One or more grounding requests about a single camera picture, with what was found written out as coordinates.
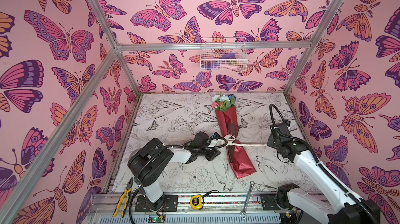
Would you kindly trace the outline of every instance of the yellow pliers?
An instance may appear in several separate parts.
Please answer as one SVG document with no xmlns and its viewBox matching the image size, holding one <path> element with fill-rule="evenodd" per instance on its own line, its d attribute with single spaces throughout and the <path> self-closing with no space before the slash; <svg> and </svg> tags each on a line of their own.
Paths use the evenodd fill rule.
<svg viewBox="0 0 400 224">
<path fill-rule="evenodd" d="M 124 210 L 122 211 L 122 214 L 121 214 L 121 218 L 124 217 L 125 210 L 126 210 L 126 206 L 127 206 L 127 204 L 128 204 L 128 201 L 129 201 L 129 195 L 130 195 L 130 192 L 132 191 L 132 185 L 133 185 L 133 177 L 132 177 L 132 178 L 129 180 L 129 182 L 127 183 L 127 186 L 126 186 L 126 188 L 124 189 L 124 192 L 123 192 L 123 194 L 121 195 L 121 197 L 120 197 L 120 199 L 119 199 L 119 201 L 118 201 L 118 203 L 117 203 L 117 206 L 115 207 L 114 214 L 112 215 L 113 217 L 116 217 L 116 216 L 117 216 L 118 210 L 120 209 L 120 206 L 121 206 L 122 202 L 124 201 L 124 198 L 126 197 L 126 202 L 125 202 Z"/>
</svg>

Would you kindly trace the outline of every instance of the wire basket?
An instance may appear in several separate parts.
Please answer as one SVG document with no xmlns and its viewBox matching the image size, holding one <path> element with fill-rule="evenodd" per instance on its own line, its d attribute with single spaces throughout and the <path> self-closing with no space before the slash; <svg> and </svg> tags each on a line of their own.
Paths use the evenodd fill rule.
<svg viewBox="0 0 400 224">
<path fill-rule="evenodd" d="M 200 44 L 201 71 L 244 71 L 248 56 L 245 42 L 220 42 L 222 38 L 202 38 Z"/>
</svg>

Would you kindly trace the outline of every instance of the silver wrench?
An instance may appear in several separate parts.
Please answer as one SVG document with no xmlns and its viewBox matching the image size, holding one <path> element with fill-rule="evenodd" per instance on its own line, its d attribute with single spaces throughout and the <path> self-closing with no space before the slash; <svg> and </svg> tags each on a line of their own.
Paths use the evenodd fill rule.
<svg viewBox="0 0 400 224">
<path fill-rule="evenodd" d="M 243 220 L 246 219 L 246 217 L 247 217 L 246 210 L 247 210 L 247 205 L 249 204 L 249 200 L 250 200 L 250 196 L 251 196 L 251 191 L 253 190 L 253 186 L 254 186 L 254 182 L 250 181 L 250 187 L 249 187 L 249 191 L 247 192 L 246 201 L 244 202 L 243 210 L 240 212 L 240 217 L 242 217 Z"/>
</svg>

